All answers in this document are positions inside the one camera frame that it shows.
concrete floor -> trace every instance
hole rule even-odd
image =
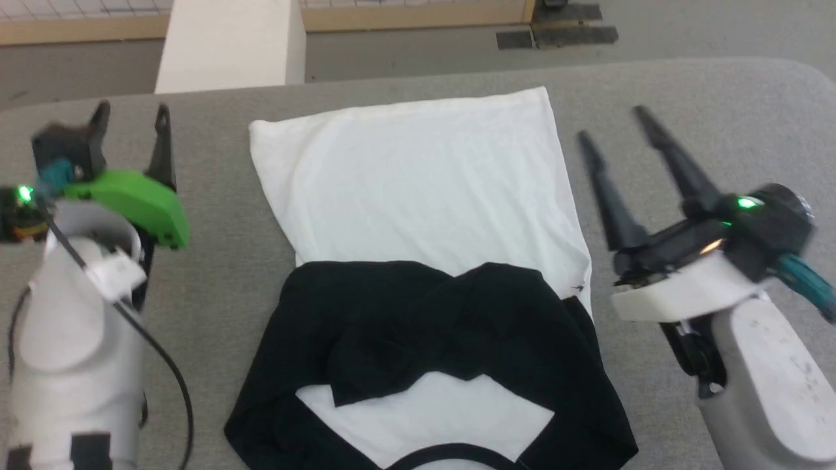
[[[599,0],[612,45],[503,50],[495,32],[453,28],[308,36],[308,82],[639,59],[761,55],[836,79],[833,0]],[[0,48],[0,110],[55,100],[150,93],[161,41]]]

wooden baseboard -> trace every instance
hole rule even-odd
[[[306,8],[302,19],[309,33],[522,24],[531,22],[533,5],[534,0],[479,0],[407,7]],[[158,39],[166,36],[168,19],[149,16],[0,23],[0,46]]]
[[[407,7],[306,8],[305,30],[447,28],[523,23],[524,0],[480,0],[472,3],[427,3]]]
[[[157,39],[167,29],[168,16],[0,23],[0,45]]]

white cloth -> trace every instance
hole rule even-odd
[[[545,88],[250,125],[273,213],[307,261],[534,268],[591,313],[592,263]]]
[[[545,88],[254,121],[250,139],[298,264],[412,260],[458,275],[509,263],[539,270],[591,313],[591,259]],[[329,386],[297,395],[381,467],[444,442],[515,460],[553,415],[488,377],[435,372],[408,391],[351,406],[335,408]],[[430,467],[474,468],[421,468]]]
[[[449,442],[491,449],[516,462],[554,415],[487,375],[465,382],[430,372],[407,391],[339,408],[334,407],[330,387],[307,386],[296,396],[326,426],[381,468],[411,452]],[[458,469],[468,464],[446,467]]]

black tape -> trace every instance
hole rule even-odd
[[[32,470],[29,457],[32,456],[32,446],[18,447],[8,451],[6,455],[6,470]]]
[[[69,458],[75,470],[113,470],[110,434],[74,434]]]

green led light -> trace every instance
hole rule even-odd
[[[755,206],[761,206],[763,201],[755,199],[754,197],[738,197],[737,205],[744,209],[751,209]]]
[[[30,186],[21,186],[18,188],[18,196],[20,200],[23,202],[31,202],[32,201],[32,189]]]

